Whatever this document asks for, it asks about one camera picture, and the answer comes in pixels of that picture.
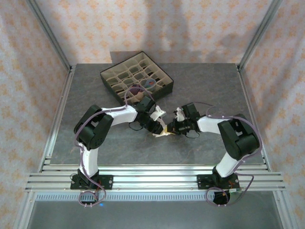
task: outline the black box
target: black box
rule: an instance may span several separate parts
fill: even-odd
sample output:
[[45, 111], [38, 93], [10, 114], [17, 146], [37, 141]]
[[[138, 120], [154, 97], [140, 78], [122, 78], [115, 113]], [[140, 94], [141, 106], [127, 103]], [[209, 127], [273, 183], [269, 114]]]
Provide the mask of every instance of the black box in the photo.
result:
[[[173, 92], [173, 79], [144, 52], [102, 71], [101, 79], [121, 105], [126, 90], [134, 84], [146, 87], [155, 101]], [[146, 93], [129, 91], [128, 104], [140, 101]]]

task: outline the gray table surface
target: gray table surface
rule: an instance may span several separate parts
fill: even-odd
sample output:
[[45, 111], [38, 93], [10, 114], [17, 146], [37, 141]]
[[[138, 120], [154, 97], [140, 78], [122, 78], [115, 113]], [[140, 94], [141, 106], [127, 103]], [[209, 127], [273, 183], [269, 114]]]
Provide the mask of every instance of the gray table surface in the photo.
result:
[[[100, 72], [111, 64], [78, 64], [65, 105], [51, 164], [79, 164], [79, 150], [73, 146], [73, 129], [87, 109], [120, 106], [105, 88]], [[212, 115], [242, 113], [250, 120], [240, 80], [234, 64], [171, 63], [160, 67], [174, 79], [173, 93], [157, 104], [167, 112], [169, 123], [173, 111], [189, 102], [206, 102], [217, 106]], [[196, 105], [200, 114], [208, 106]], [[199, 138], [170, 135], [155, 138], [147, 130], [133, 131], [128, 124], [113, 126], [99, 149], [99, 165], [126, 164], [217, 164], [225, 153], [220, 135], [201, 133]], [[246, 161], [261, 164], [260, 155]]]

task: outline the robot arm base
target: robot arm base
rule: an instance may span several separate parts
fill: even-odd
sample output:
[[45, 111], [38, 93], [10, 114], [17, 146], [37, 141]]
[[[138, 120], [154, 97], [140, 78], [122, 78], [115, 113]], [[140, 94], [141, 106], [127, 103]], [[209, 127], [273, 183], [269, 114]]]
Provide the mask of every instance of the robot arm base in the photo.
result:
[[[104, 189], [111, 190], [113, 185], [113, 175], [99, 175], [99, 171], [90, 177], [96, 183], [100, 183]], [[89, 181], [86, 176], [81, 172], [80, 169], [77, 170], [77, 174], [74, 174], [71, 178], [70, 189], [74, 190], [88, 190], [96, 189], [97, 186]]]
[[215, 167], [212, 174], [197, 175], [198, 189], [209, 189], [219, 187], [221, 189], [240, 188], [238, 176], [233, 173], [227, 177], [221, 177]]

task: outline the white wall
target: white wall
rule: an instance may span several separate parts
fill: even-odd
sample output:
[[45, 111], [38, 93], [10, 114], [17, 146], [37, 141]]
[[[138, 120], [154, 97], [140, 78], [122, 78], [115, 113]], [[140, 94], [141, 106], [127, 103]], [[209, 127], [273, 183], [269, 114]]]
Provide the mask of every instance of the white wall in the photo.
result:
[[272, 169], [305, 225], [305, 2], [284, 0], [243, 76]]
[[10, 229], [67, 71], [25, 0], [1, 0], [0, 30], [0, 228]]
[[271, 0], [38, 0], [70, 64], [238, 63]]

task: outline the black mounting bracket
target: black mounting bracket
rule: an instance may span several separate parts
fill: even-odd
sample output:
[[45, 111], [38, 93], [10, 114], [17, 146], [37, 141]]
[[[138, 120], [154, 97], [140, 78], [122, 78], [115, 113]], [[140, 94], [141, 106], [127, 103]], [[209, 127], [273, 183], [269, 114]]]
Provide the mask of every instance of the black mounting bracket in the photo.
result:
[[[80, 171], [77, 170], [78, 174], [72, 174], [71, 178], [71, 186], [72, 190], [88, 190], [88, 189], [96, 189], [97, 186], [89, 181], [86, 176]], [[111, 190], [113, 186], [113, 175], [99, 175], [97, 172], [95, 175], [91, 177], [96, 183], [100, 183], [101, 186], [105, 190]]]
[[231, 174], [227, 178], [223, 179], [221, 183], [215, 183], [214, 174], [199, 174], [197, 175], [197, 185], [198, 189], [209, 189], [211, 187], [219, 187], [221, 189], [231, 189], [240, 188], [238, 176], [236, 174]]

